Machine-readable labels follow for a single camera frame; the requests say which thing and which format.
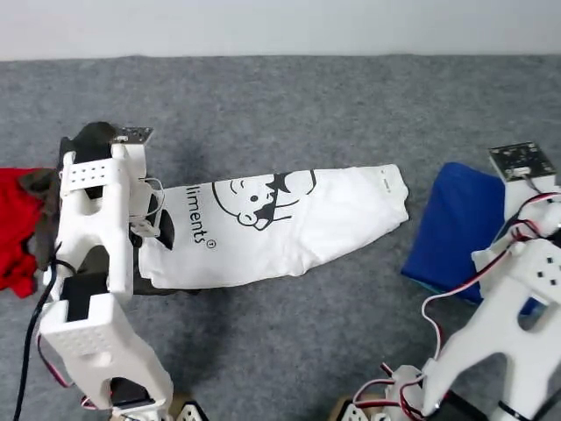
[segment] fabric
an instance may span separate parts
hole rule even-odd
[[[487,248],[504,224],[504,196],[499,178],[456,162],[445,164],[401,273],[438,291],[474,275],[471,254]],[[479,285],[458,296],[479,303]]]
[[[40,270],[47,270],[54,252],[54,240],[59,228],[60,178],[52,168],[39,168],[18,178],[18,183],[30,196],[40,200],[40,216],[35,225],[33,254]]]
[[[28,195],[18,184],[21,175],[33,169],[0,168],[0,289],[10,287],[24,298],[33,292],[35,259],[24,250],[33,234],[42,202]]]
[[[408,219],[395,165],[262,175],[166,190],[173,244],[146,239],[140,273],[157,288],[243,285],[356,250]]]

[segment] gray carpet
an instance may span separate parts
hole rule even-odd
[[[0,63],[0,165],[53,165],[59,138],[93,120],[152,125],[149,171],[167,186],[305,168],[396,163],[411,220],[301,278],[135,297],[128,314],[179,390],[210,420],[324,420],[337,398],[379,375],[421,366],[434,334],[428,292],[399,275],[438,169],[491,172],[486,149],[538,141],[561,167],[561,57],[124,58]],[[11,419],[24,330],[37,297],[0,293],[0,407]],[[473,307],[432,314],[447,332]],[[504,361],[457,382],[483,410]],[[82,410],[32,354],[22,419],[103,419]],[[561,417],[561,411],[549,419]]]

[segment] blue cloth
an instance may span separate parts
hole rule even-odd
[[[403,275],[449,291],[476,273],[471,254],[489,247],[504,224],[502,181],[457,162],[445,164],[432,186]],[[458,296],[479,303],[479,285]]]

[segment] cable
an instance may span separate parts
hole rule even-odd
[[[532,190],[534,190],[538,195],[541,195],[543,192],[536,186],[536,184],[534,183],[534,180],[532,180],[530,177],[528,177],[527,174],[522,175],[522,178],[524,179],[524,181],[526,182],[526,184],[528,184],[528,187],[530,187]]]
[[[382,371],[383,371],[384,373],[387,374],[388,377],[391,377],[392,375],[394,375],[394,370],[392,370],[392,369],[388,366],[388,364],[386,364],[385,362],[382,362],[382,363],[380,364],[380,368],[382,369]]]
[[[561,388],[557,389],[553,395],[548,397],[548,399],[543,403],[540,409],[536,412],[534,419],[532,421],[541,421],[550,410],[553,409],[561,401]]]
[[[551,191],[551,192],[547,192],[547,193],[541,193],[539,195],[533,196],[530,199],[526,200],[521,206],[520,208],[518,208],[518,210],[516,211],[516,213],[510,217],[510,219],[505,222],[505,224],[502,226],[502,228],[499,230],[499,232],[497,232],[497,235],[494,237],[493,239],[493,243],[501,238],[503,235],[505,235],[505,233],[512,227],[513,224],[516,223],[516,221],[520,220],[520,214],[522,213],[522,211],[524,210],[524,208],[526,207],[526,205],[531,204],[531,203],[539,203],[539,202],[543,202],[545,200],[547,200],[548,202],[551,202],[551,199],[555,196],[561,196],[561,193],[559,192],[555,192],[555,191]]]
[[[455,289],[452,289],[449,292],[444,292],[443,294],[436,294],[435,296],[430,296],[429,298],[424,300],[423,306],[421,307],[421,314],[423,315],[423,318],[425,320],[427,320],[432,325],[432,327],[434,327],[435,332],[437,333],[437,350],[435,351],[435,355],[433,357],[434,360],[437,360],[438,357],[440,356],[440,351],[441,351],[441,348],[442,348],[442,333],[440,332],[440,326],[438,325],[438,323],[433,318],[427,316],[427,313],[426,313],[427,305],[429,303],[431,303],[432,301],[438,300],[440,298],[446,298],[448,296],[454,296],[457,293],[465,291],[466,289],[475,285],[477,282],[479,282],[479,280],[481,279],[481,277],[483,277],[483,275],[485,275],[492,267],[494,267],[497,263],[499,263],[499,261],[501,261],[504,256],[507,255],[508,250],[510,249],[510,247],[513,244],[514,244],[514,242],[511,243],[505,250],[503,250],[502,253],[499,253],[499,255],[497,255],[497,257],[495,257],[493,260],[491,260],[477,274],[475,274],[474,276],[469,278],[467,281],[462,283],[459,287],[457,287]]]
[[[385,406],[394,406],[399,407],[400,405],[397,402],[392,401],[384,401],[383,399],[378,399],[374,401],[361,401],[354,403],[354,406],[360,408],[361,410],[365,410],[366,408],[382,408]]]
[[[41,360],[45,364],[46,369],[49,371],[49,373],[51,373],[54,380],[57,381],[61,385],[61,387],[63,387],[64,389],[68,389],[68,388],[74,386],[74,382],[68,382],[64,378],[64,376],[60,373],[60,371],[54,366],[54,364],[49,362],[48,359],[46,358],[46,356],[43,354],[43,350],[41,349],[41,339],[42,338],[43,337],[38,333],[37,337],[36,337],[37,352],[39,353],[39,357],[41,358]]]
[[[21,415],[21,409],[24,402],[25,396],[25,385],[27,383],[27,372],[29,370],[29,354],[31,351],[32,346],[32,338],[33,338],[33,331],[35,330],[35,325],[37,324],[37,319],[43,311],[43,306],[46,303],[51,290],[56,283],[56,267],[57,265],[62,265],[64,267],[71,267],[68,263],[63,262],[62,260],[53,259],[51,261],[51,280],[46,285],[43,294],[39,298],[37,305],[35,306],[35,310],[33,310],[32,317],[29,320],[29,325],[27,326],[27,332],[25,333],[25,343],[24,343],[24,356],[21,364],[21,375],[19,377],[19,390],[18,390],[18,399],[16,401],[16,409],[14,410],[14,417],[13,421],[18,421],[19,416]]]
[[[156,209],[150,210],[145,215],[131,215],[131,218],[147,218],[147,217],[153,215],[154,213],[158,213],[159,211],[161,211],[161,208],[164,207],[164,202],[166,201],[166,193],[164,192],[164,185],[161,183],[160,179],[155,178],[155,177],[148,177],[148,178],[143,178],[141,180],[144,181],[144,182],[157,182],[160,186],[161,199],[160,199],[160,201],[158,203],[158,207],[156,207]]]
[[[365,391],[368,388],[370,388],[370,387],[372,387],[376,384],[386,384],[386,385],[388,385],[388,384],[394,384],[394,383],[395,383],[395,381],[393,379],[375,379],[375,380],[368,381],[365,384],[363,384],[362,386],[360,386],[360,389],[352,397],[352,402],[355,403],[355,404],[358,403],[359,399],[360,399],[360,396],[363,393],[365,393]]]
[[[414,381],[409,382],[409,383],[405,383],[403,386],[400,387],[400,406],[401,406],[401,411],[411,420],[411,421],[424,421],[424,416],[423,414],[416,408],[413,408],[413,406],[411,406],[409,404],[409,402],[407,402],[407,399],[405,399],[405,396],[403,395],[403,391],[405,390],[405,388],[408,388],[409,386],[413,386],[415,384],[420,383],[423,379],[425,378],[425,375],[420,375],[419,377],[417,377]]]
[[[80,400],[80,406],[84,410],[97,410],[97,407],[89,400],[87,396],[83,396]]]

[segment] circuit board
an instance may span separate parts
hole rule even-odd
[[[505,182],[537,178],[556,173],[553,164],[535,142],[489,149],[491,161]]]

